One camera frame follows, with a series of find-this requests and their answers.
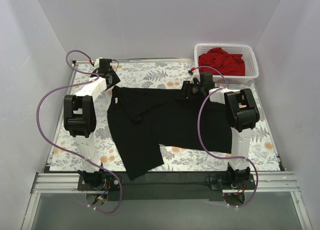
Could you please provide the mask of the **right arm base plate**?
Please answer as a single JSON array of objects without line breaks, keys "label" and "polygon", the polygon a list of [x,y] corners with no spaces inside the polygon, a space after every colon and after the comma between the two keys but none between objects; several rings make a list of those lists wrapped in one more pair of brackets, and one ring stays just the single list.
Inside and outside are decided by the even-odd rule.
[{"label": "right arm base plate", "polygon": [[249,179],[242,184],[234,183],[230,184],[227,183],[225,177],[223,175],[219,175],[218,173],[209,174],[205,177],[204,183],[211,189],[211,190],[253,190],[256,186],[256,182],[254,180],[254,176],[250,174]]}]

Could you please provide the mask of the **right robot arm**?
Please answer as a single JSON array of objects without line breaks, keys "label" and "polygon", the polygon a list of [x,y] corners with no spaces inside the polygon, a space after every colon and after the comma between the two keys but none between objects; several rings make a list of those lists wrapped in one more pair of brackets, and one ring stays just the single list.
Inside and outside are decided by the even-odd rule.
[{"label": "right robot arm", "polygon": [[[182,91],[184,99],[204,96],[197,116],[197,135],[202,148],[212,157],[227,160],[225,179],[221,180],[232,189],[237,189],[250,179],[251,161],[249,160],[250,137],[256,123],[260,120],[260,113],[248,88],[231,90],[227,87],[215,87],[211,72],[199,73],[195,68],[188,71],[189,81],[184,81]],[[207,101],[225,106],[226,120],[231,128],[231,154],[229,157],[219,157],[210,153],[201,136],[202,111]]]}]

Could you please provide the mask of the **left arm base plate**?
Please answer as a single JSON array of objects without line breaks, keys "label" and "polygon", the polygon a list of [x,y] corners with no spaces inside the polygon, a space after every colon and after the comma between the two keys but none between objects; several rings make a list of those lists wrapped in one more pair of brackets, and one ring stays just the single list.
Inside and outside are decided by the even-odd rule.
[{"label": "left arm base plate", "polygon": [[78,180],[78,191],[119,191],[119,183],[122,180],[117,180],[113,175],[104,175],[93,173],[86,176],[80,176]]}]

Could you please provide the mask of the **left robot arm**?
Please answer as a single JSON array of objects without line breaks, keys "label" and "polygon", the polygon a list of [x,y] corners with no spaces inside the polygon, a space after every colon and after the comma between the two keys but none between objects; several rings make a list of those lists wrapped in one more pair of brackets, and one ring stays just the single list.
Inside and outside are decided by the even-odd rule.
[{"label": "left robot arm", "polygon": [[95,100],[107,89],[120,82],[112,67],[112,59],[98,58],[93,63],[94,71],[90,83],[63,100],[63,125],[84,157],[83,169],[78,170],[79,190],[119,190],[120,180],[100,169],[102,163],[96,153],[95,134],[97,118]]}]

